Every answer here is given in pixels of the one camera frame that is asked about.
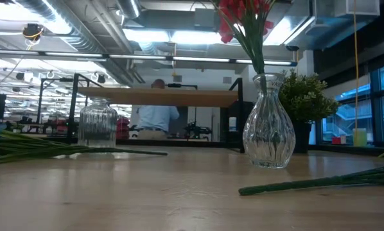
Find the ribbed glass jar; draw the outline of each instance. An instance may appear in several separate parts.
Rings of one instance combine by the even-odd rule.
[[[103,98],[91,98],[81,109],[78,144],[92,148],[115,148],[118,113]]]

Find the potted plant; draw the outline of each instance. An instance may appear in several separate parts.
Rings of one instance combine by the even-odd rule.
[[[307,153],[311,124],[330,116],[338,110],[340,104],[332,98],[323,96],[327,87],[325,81],[319,81],[317,74],[305,76],[290,70],[279,92],[279,100],[288,113],[295,129],[295,153]]]

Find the blue shirt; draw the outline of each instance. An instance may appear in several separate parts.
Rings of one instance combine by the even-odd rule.
[[[179,117],[174,106],[141,106],[138,114],[138,128],[159,128],[165,132],[169,130],[169,121]]]

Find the windowsill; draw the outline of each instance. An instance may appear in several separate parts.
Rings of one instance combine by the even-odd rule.
[[[319,145],[309,145],[309,150],[319,150],[319,151],[333,151],[339,153],[350,153],[357,155],[368,155],[373,157],[378,157],[384,153],[384,147],[373,147],[373,146],[348,146],[348,145],[336,145],[336,144],[319,144]]]

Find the desk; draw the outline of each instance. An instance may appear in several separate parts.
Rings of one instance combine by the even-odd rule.
[[[225,149],[131,148],[169,155],[0,165],[0,230],[384,230],[384,186],[238,195],[243,186],[363,171],[384,159],[312,151],[273,170]]]
[[[128,105],[229,107],[238,99],[238,92],[229,90],[78,87],[78,92],[89,97],[110,99],[112,104]]]

